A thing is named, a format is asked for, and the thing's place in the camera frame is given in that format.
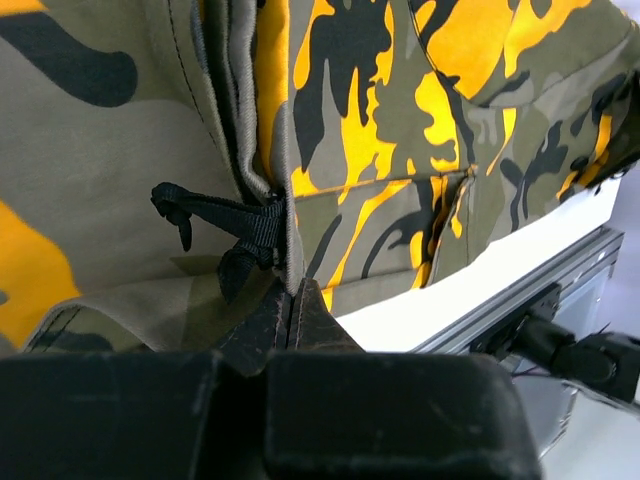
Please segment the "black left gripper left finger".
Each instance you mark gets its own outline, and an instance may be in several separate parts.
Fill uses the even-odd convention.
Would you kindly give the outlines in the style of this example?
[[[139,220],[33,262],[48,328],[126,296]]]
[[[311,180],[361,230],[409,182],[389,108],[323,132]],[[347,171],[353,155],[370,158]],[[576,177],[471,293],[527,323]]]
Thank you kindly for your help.
[[[211,350],[1,362],[5,479],[263,479],[264,383],[291,297],[272,286]]]

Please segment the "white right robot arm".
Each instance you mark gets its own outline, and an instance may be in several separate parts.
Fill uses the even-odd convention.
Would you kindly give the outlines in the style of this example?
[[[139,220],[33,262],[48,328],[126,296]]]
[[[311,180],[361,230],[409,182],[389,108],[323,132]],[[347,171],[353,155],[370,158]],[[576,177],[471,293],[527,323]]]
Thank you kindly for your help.
[[[525,319],[511,351],[591,398],[639,413],[639,340],[617,333],[592,333],[580,340],[539,317]]]

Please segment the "olive yellow camouflage trousers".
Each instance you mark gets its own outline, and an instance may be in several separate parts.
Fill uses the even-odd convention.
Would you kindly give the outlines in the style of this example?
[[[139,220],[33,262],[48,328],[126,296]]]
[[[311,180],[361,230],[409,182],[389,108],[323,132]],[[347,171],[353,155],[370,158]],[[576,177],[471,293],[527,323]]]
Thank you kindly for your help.
[[[610,1],[5,1],[1,347],[205,349],[428,287],[639,156]]]

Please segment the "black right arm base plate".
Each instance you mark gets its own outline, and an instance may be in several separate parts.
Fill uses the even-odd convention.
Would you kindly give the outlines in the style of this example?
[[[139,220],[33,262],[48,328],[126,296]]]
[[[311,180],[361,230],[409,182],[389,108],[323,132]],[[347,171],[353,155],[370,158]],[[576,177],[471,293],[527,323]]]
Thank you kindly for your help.
[[[544,287],[475,337],[469,344],[469,351],[490,355],[499,361],[507,358],[514,351],[513,344],[526,320],[551,322],[554,319],[561,289],[561,285],[556,282]]]

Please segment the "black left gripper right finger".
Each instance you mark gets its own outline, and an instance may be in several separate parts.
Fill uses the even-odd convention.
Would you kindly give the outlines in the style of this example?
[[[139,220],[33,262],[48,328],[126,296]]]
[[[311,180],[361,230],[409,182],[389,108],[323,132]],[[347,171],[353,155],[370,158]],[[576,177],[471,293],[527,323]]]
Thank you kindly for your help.
[[[273,479],[539,479],[509,374],[483,355],[362,352],[318,284],[293,301],[265,370]]]

